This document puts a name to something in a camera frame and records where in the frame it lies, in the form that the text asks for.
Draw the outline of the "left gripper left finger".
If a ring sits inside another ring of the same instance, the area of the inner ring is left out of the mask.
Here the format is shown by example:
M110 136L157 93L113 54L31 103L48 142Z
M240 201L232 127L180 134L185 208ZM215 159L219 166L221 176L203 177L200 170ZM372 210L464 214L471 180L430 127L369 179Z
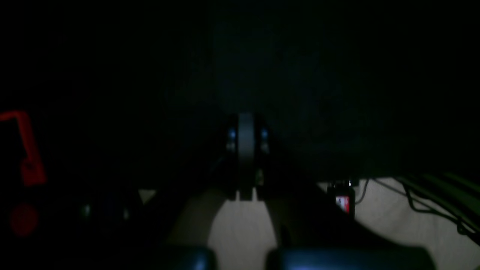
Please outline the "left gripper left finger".
M234 200L247 172L247 114L230 116L221 129L194 152L169 190L161 215L170 245L207 246L218 212Z

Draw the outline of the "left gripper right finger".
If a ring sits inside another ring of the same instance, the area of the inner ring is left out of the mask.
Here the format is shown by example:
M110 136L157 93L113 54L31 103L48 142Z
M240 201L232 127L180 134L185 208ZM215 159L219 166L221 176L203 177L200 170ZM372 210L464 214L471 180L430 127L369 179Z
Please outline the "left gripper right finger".
M262 118L246 113L246 191L255 189L273 224L277 247L269 259L291 253L336 253L375 250L375 234L343 210L335 192L325 192L301 172L293 157L271 135Z

